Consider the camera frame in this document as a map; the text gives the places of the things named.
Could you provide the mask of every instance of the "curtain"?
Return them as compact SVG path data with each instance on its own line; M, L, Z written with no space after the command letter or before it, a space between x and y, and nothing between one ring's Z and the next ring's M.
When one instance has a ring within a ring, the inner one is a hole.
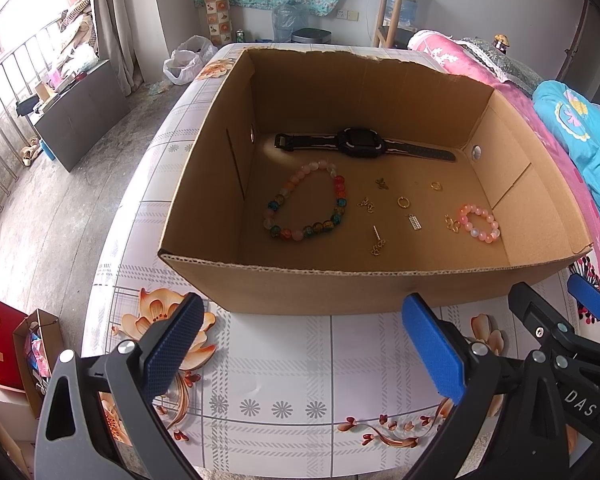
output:
M125 96L138 88L134 82L136 53L125 0L91 0L98 38L98 56L109 59Z

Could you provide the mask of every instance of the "pink blanket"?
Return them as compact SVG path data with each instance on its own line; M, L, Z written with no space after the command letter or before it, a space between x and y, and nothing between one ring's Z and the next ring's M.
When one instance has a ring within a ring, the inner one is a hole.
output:
M582 215L593 238L595 254L591 255L591 259L597 260L597 273L600 277L600 215L598 209L593 202L591 193L589 193L586 184L580 176L580 172L573 165L569 155L566 154L555 140L555 137L546 129L544 123L534 111L531 99L526 97L511 83L501 83L498 81L487 68L467 56L460 45L455 44L439 32L431 30L418 32L411 38L409 48L411 50L421 50L429 54L451 74L469 76L476 81L499 90L520 115L525 118L527 124L544 144L556 166L560 169L562 176L571 188L578 206L580 206Z

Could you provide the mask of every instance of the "blue gripper pad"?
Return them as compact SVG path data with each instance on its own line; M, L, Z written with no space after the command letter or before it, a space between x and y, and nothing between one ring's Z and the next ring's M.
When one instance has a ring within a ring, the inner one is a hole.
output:
M567 291L595 317L600 319L600 291L579 274L567 280Z
M419 295L410 294L404 298L402 323L438 393L458 404L466 387L464 363L440 331L434 314Z
M190 293L184 301L187 304L173 314L176 319L144 361L142 395L147 402L169 389L204 321L205 306L202 298Z

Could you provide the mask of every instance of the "white plastic bag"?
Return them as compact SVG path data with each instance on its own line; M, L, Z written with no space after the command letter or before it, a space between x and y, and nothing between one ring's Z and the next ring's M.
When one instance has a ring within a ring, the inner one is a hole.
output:
M186 85L195 79L217 51L207 38L194 36L171 53L162 71L173 84Z

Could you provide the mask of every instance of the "beaded bracelet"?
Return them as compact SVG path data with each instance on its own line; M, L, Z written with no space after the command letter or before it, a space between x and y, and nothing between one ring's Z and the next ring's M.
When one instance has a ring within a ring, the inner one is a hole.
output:
M273 217L280 206L285 203L285 200L289 198L291 192L300 184L300 182L312 171L325 170L328 171L335 184L336 191L336 207L333 210L330 220L324 222L316 222L313 225L307 225L302 230L300 229L283 229L276 225L273 221ZM298 170L297 173L293 174L287 183L280 189L271 202L267 204L267 208L264 210L264 228L269 231L272 238L282 238L289 240L293 238L296 242L300 242L305 238L313 236L319 233L328 233L333 230L336 225L342 221L344 215L344 208L347 205L347 193L344 189L344 177L339 175L336 171L336 165L330 164L326 160L319 160L318 162L309 162Z
M490 225L492 231L490 234L487 234L485 231L480 231L474 227L474 225L469 222L468 215L469 213L477 214L478 216L482 216L487 223ZM464 226L465 231L469 231L472 237L478 238L483 242L487 242L490 244L491 242L497 240L500 237L500 230L498 229L499 225L496 222L495 218L492 214L481 207L478 207L475 204L466 204L460 208L460 218L459 222Z

